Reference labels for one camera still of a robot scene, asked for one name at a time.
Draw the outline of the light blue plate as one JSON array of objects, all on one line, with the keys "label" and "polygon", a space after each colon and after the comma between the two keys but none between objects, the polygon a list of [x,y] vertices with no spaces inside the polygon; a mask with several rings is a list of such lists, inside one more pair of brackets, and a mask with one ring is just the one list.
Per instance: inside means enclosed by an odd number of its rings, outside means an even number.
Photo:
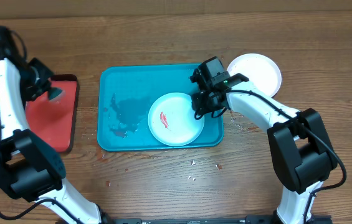
[{"label": "light blue plate", "polygon": [[196,119],[192,100],[185,93],[168,93],[159,97],[148,112],[148,127],[159,142],[171,146],[186,146],[198,138],[204,119]]}]

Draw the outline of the white plate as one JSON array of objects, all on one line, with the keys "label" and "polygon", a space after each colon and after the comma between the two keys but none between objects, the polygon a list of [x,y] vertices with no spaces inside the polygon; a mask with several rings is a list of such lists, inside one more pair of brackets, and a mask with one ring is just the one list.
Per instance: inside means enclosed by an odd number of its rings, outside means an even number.
[{"label": "white plate", "polygon": [[269,97],[275,96],[282,84],[277,64],[261,54],[240,55],[229,64],[227,71],[230,75],[241,73]]}]

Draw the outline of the dark green sponge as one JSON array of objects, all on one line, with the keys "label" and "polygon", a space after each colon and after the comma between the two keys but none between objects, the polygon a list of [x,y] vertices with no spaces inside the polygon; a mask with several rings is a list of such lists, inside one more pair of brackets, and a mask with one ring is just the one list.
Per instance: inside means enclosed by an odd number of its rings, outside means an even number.
[{"label": "dark green sponge", "polygon": [[51,102],[59,101],[65,92],[57,87],[51,87],[47,92],[47,98]]}]

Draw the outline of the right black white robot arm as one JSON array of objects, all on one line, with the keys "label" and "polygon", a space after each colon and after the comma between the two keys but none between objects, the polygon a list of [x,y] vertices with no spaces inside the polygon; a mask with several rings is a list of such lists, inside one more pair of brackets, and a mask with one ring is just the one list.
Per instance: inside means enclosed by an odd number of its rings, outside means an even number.
[{"label": "right black white robot arm", "polygon": [[217,57],[200,64],[190,77],[197,83],[192,108],[196,120],[232,110],[267,133],[274,171],[283,185],[280,205],[271,215],[247,215],[242,223],[331,223],[313,215],[318,192],[342,186],[346,168],[335,153],[320,114],[299,111],[261,92],[241,73],[230,75]]}]

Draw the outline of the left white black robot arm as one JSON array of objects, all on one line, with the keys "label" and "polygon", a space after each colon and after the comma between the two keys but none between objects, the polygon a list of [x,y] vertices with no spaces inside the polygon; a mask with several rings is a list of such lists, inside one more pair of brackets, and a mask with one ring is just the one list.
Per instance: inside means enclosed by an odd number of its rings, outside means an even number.
[{"label": "left white black robot arm", "polygon": [[87,200],[68,180],[55,149],[33,133],[25,107],[47,94],[61,95],[58,80],[39,59],[28,59],[17,48],[21,37],[0,26],[0,189],[10,198],[23,198],[31,208],[43,205],[62,223],[110,223],[111,218]]}]

